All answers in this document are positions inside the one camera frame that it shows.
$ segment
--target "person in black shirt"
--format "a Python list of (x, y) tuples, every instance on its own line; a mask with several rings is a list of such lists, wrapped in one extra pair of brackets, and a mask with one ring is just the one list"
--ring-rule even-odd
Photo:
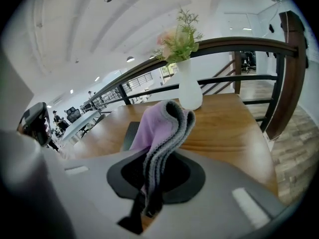
[(69, 126), (67, 123), (65, 123), (59, 115), (56, 114), (56, 111), (53, 111), (54, 115), (54, 122), (55, 124), (62, 130), (65, 131), (67, 127)]

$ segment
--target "flower arrangement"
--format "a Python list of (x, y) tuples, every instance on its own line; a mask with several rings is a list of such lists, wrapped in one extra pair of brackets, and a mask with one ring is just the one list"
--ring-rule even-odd
[(198, 50), (197, 41), (203, 38), (202, 33), (194, 37), (197, 29), (192, 24), (198, 23), (197, 14), (181, 8), (176, 19), (178, 26), (158, 36), (157, 44), (162, 47), (154, 51), (157, 59), (167, 61), (167, 65), (190, 59), (191, 52)]

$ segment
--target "towel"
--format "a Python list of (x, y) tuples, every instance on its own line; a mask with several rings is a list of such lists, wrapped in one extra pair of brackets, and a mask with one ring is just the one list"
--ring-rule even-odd
[(154, 214), (161, 208), (160, 179), (169, 155), (188, 137), (195, 125), (195, 113), (182, 110), (173, 100), (165, 100), (145, 110), (130, 149), (149, 147), (143, 163), (145, 183), (144, 213)]

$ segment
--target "tabletop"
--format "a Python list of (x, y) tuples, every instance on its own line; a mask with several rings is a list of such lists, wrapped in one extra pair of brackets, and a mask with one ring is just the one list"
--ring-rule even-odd
[[(130, 122), (141, 121), (145, 109), (156, 103), (118, 107), (74, 145), (76, 157), (119, 152)], [(267, 143), (255, 119), (236, 94), (203, 96), (203, 104), (195, 114), (195, 127), (182, 149), (231, 163), (278, 194)]]
[(82, 127), (84, 127), (90, 120), (96, 117), (99, 111), (88, 111), (78, 118), (74, 123), (72, 123), (65, 131), (62, 141), (69, 140), (74, 136)]

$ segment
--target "white desk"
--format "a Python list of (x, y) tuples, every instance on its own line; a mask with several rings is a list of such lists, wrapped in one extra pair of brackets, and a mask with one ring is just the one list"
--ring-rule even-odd
[(99, 114), (99, 111), (88, 111), (83, 114), (80, 118), (78, 118), (74, 123), (72, 123), (65, 131), (62, 141), (66, 142), (71, 137), (75, 136), (75, 134), (84, 127), (90, 120), (96, 117)]

